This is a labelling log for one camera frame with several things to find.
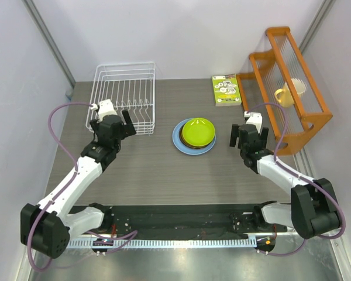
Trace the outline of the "lime green plate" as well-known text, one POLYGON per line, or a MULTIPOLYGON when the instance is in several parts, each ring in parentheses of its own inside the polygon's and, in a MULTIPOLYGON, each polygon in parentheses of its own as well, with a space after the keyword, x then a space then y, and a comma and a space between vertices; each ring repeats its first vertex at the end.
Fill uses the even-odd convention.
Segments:
POLYGON ((191 148, 204 148, 214 139, 216 130, 211 121, 205 118, 191 118, 180 131, 181 140, 191 148))

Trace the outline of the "light blue plate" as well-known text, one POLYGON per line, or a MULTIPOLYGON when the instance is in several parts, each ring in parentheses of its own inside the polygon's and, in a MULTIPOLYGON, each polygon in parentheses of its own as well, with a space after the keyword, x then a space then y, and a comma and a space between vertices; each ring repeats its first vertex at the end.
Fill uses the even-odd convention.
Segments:
POLYGON ((185 119, 175 126, 173 133, 172 133, 173 144, 175 145, 175 147, 179 151, 185 153, 186 155, 196 156, 196 155, 201 155, 201 154, 207 153, 209 150, 211 150, 213 148, 213 146, 216 142, 216 135, 215 135, 212 143, 210 145, 208 145, 206 148, 202 148, 202 149, 190 149, 181 143, 180 137, 179 137, 179 131, 180 131, 181 127, 190 119, 191 118, 185 119))

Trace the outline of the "yellow patterned plate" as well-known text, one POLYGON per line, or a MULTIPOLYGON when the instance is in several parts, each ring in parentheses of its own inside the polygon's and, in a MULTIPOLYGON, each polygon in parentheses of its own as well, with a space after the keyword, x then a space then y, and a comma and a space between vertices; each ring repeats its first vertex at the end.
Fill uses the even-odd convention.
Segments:
POLYGON ((193 146, 191 144, 189 144, 188 142, 186 142, 183 138, 183 135, 182 135, 182 131, 183 129, 181 128, 180 131, 179 131, 179 137, 180 137, 180 141, 183 145, 185 145, 186 147, 190 148, 190 149, 202 149, 202 148, 206 148, 208 145, 210 145, 212 142, 208 143, 207 145, 204 145, 204 146, 193 146))

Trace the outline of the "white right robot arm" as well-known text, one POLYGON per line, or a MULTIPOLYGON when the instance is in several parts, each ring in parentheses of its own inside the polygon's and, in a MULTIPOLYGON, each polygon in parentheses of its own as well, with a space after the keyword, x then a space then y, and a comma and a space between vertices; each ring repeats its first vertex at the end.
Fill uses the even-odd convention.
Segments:
POLYGON ((304 239, 343 229, 345 223, 332 183, 301 174, 275 157, 266 148, 268 131, 263 128, 258 132, 252 124, 233 124, 230 133, 229 145, 240 150, 245 166, 290 195, 289 203, 271 201, 260 205, 252 217, 255 229, 266 231, 280 224, 295 229, 304 239))

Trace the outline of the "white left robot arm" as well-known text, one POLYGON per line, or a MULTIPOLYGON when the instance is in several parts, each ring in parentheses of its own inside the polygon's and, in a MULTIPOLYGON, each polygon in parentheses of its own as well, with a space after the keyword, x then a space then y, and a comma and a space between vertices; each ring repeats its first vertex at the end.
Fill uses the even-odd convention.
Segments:
POLYGON ((20 240, 27 250, 58 258, 70 240, 96 229, 105 234, 112 229, 109 207, 92 203, 72 214, 75 202, 116 159, 121 141, 136 131, 127 110, 90 122, 94 139, 81 152, 73 169, 60 184, 36 205, 26 204, 20 212, 20 240))

